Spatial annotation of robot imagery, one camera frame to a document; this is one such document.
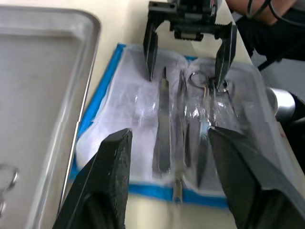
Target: cable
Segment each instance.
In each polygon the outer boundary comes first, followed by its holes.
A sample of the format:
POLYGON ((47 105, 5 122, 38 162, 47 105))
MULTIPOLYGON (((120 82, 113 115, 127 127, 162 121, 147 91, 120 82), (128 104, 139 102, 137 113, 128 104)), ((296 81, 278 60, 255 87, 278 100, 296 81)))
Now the cable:
POLYGON ((283 17, 279 16, 277 14, 277 12, 276 12, 276 10, 275 10, 271 0, 265 0, 264 3, 262 4, 262 6, 255 13, 251 12, 252 11, 252 3, 253 3, 253 0, 249 0, 248 7, 247 7, 247 13, 246 13, 247 18, 249 18, 249 19, 252 19, 252 18, 256 17, 257 15, 262 13, 267 6, 269 6, 271 13, 279 21, 284 21, 284 22, 286 22, 288 24, 291 24, 293 26, 305 28, 305 23, 291 21, 291 20, 288 20, 286 18, 283 18, 283 17))

